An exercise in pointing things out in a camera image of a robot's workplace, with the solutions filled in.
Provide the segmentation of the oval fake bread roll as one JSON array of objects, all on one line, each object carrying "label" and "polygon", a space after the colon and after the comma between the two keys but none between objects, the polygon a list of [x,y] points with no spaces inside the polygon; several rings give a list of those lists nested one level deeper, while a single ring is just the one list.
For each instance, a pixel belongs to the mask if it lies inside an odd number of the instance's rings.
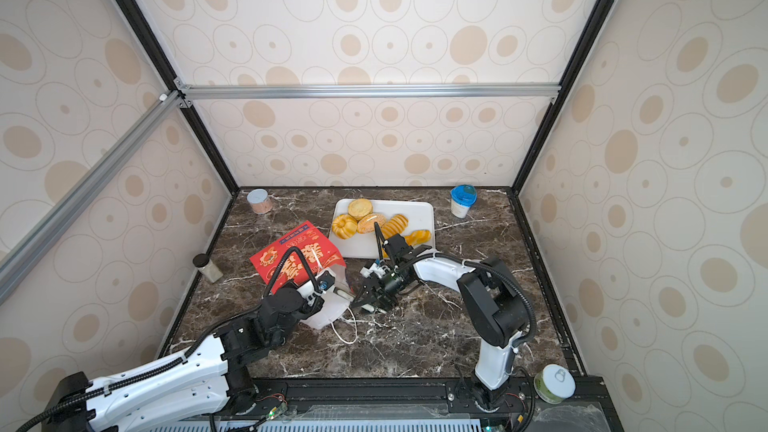
[{"label": "oval fake bread roll", "polygon": [[369,213],[358,221],[357,232],[359,234],[372,233],[376,224],[383,226],[387,221],[387,217],[382,213]]}]

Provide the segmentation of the round fake bread bun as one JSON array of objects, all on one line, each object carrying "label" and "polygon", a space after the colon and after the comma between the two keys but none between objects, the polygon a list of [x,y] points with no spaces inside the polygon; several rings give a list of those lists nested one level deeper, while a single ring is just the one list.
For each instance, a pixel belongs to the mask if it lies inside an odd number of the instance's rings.
[{"label": "round fake bread bun", "polygon": [[361,220],[373,212],[373,204],[365,198],[353,200],[347,208],[347,213],[355,220]]}]

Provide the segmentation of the ridged fake bread stack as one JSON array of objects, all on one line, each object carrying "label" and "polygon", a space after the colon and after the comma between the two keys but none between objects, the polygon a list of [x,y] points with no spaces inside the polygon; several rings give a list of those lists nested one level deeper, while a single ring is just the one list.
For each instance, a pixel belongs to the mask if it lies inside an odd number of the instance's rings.
[{"label": "ridged fake bread stack", "polygon": [[394,235],[401,235],[408,227],[409,221],[403,214],[393,215],[382,227],[381,232],[385,239]]}]

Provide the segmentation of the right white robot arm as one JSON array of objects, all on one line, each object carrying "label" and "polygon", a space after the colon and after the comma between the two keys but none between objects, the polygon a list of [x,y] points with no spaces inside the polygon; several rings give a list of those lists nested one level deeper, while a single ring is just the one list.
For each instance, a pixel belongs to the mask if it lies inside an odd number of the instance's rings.
[{"label": "right white robot arm", "polygon": [[374,226],[378,259],[363,268],[353,309],[388,312],[407,290],[433,282],[461,295],[469,319],[481,338],[470,390],[483,411],[503,402],[521,345],[537,332],[535,311],[512,272],[498,258],[472,261],[442,253],[425,244],[413,247]]}]

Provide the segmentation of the red paper gift bag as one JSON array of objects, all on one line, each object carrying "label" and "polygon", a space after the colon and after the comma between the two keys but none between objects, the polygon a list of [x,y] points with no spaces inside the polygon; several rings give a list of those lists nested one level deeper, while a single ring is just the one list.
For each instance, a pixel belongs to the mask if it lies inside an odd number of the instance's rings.
[{"label": "red paper gift bag", "polygon": [[350,307],[352,293],[346,280],[346,262],[329,238],[311,222],[305,221],[250,257],[257,274],[274,294],[293,287],[309,298],[311,280],[326,268],[336,275],[334,290],[322,296],[324,305],[312,317],[302,320],[306,326],[322,330],[331,326]]}]

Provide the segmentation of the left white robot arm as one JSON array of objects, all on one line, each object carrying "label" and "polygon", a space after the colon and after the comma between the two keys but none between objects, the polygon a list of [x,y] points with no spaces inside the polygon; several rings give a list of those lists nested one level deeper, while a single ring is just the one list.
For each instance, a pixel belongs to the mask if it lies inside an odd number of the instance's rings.
[{"label": "left white robot arm", "polygon": [[210,326],[188,348],[134,369],[90,380],[64,378],[47,408],[21,430],[146,431],[199,415],[243,414],[259,390],[248,366],[285,344],[296,326],[321,311],[336,275],[312,268],[290,247],[261,302]]}]

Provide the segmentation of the twisted yellow fake bread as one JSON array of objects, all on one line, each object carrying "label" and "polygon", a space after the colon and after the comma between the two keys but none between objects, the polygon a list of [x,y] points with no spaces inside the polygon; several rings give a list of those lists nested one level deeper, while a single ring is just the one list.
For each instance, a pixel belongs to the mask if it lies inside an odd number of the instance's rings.
[{"label": "twisted yellow fake bread", "polygon": [[405,237],[406,243],[411,247],[426,244],[431,240],[432,233],[427,230],[416,230]]}]

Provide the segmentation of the pumpkin shaped fake bread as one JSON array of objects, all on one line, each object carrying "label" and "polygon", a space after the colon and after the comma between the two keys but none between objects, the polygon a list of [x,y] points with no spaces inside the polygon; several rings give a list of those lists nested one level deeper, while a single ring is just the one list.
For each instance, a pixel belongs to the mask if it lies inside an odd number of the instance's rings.
[{"label": "pumpkin shaped fake bread", "polygon": [[341,240],[347,240],[357,233],[358,221],[349,214],[342,214],[333,219],[332,232]]}]

